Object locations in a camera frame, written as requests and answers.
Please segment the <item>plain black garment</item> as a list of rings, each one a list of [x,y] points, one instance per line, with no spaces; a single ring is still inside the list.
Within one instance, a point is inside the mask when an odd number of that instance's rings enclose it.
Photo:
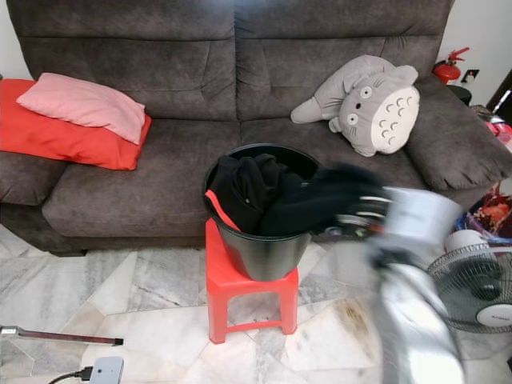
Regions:
[[[282,180],[277,201],[261,220],[259,235],[322,233],[336,226],[340,202],[376,193],[384,193],[379,179],[358,166],[337,164],[318,170],[308,180],[291,172]]]

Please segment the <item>grey totoro plush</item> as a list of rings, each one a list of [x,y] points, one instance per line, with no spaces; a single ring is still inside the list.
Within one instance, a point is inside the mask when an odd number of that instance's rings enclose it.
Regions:
[[[419,114],[419,73],[379,56],[351,59],[292,110],[294,123],[327,120],[363,157],[394,154],[410,137]]]

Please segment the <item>black plastic bucket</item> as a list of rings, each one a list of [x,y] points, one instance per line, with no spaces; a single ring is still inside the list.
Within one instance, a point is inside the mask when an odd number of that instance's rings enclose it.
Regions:
[[[321,163],[303,151],[272,143],[256,143],[241,146],[228,153],[233,158],[255,157],[260,154],[275,156],[297,175],[308,180],[321,167]],[[204,197],[208,215],[214,219],[217,230],[226,246],[228,259],[236,270],[256,281],[274,281],[296,270],[305,249],[312,241],[311,233],[266,237],[241,233],[230,228],[214,212],[211,202]]]

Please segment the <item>crumpled black garment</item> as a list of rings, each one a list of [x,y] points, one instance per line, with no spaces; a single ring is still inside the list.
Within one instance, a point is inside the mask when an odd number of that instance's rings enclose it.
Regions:
[[[267,210],[281,193],[282,180],[291,173],[275,156],[233,158],[222,156],[214,178],[205,192],[214,212],[230,228],[247,234],[260,234]]]

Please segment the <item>red cushion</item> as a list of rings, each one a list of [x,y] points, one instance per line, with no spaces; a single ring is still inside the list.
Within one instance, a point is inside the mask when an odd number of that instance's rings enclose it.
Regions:
[[[16,98],[33,84],[26,79],[0,81],[0,150],[109,170],[136,168],[139,144],[106,128],[75,125],[20,106]]]

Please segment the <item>red plastic stool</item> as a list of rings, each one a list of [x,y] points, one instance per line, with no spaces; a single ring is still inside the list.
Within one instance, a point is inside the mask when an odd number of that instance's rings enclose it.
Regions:
[[[299,271],[294,268],[283,279],[259,282],[244,277],[228,259],[226,246],[214,219],[206,222],[207,242],[207,302],[209,310],[210,340],[221,344],[228,333],[259,328],[281,328],[285,335],[295,333],[298,326]],[[279,321],[250,322],[228,325],[228,303],[235,296],[275,293],[279,299]]]

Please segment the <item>red fire extinguisher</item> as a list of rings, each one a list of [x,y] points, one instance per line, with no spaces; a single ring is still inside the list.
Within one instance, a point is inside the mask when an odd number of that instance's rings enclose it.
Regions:
[[[464,47],[450,52],[442,61],[436,62],[432,69],[432,73],[445,85],[454,84],[457,80],[461,79],[462,71],[458,67],[458,62],[463,62],[465,52],[470,48]]]

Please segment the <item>dark red metal rod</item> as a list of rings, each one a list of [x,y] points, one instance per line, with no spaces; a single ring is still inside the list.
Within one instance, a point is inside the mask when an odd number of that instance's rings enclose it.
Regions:
[[[104,338],[98,336],[70,335],[61,333],[42,332],[41,330],[25,330],[20,326],[0,326],[0,335],[16,336],[58,342],[83,342],[106,346],[123,346],[123,338]]]

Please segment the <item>pink pillow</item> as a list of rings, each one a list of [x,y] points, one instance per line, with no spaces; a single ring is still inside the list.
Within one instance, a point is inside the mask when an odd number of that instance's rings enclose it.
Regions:
[[[16,102],[42,116],[105,128],[133,144],[142,142],[144,105],[107,86],[44,73]]]

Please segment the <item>dark brown fabric sofa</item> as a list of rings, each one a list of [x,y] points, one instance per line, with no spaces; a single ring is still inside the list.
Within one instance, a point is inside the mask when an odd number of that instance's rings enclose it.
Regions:
[[[453,0],[6,4],[33,76],[112,87],[151,118],[134,170],[0,154],[1,222],[42,251],[201,246],[207,171],[246,144],[354,164],[464,208],[512,177],[512,151],[431,73]],[[420,73],[420,117],[395,154],[358,156],[325,123],[289,118],[330,74],[364,54]]]

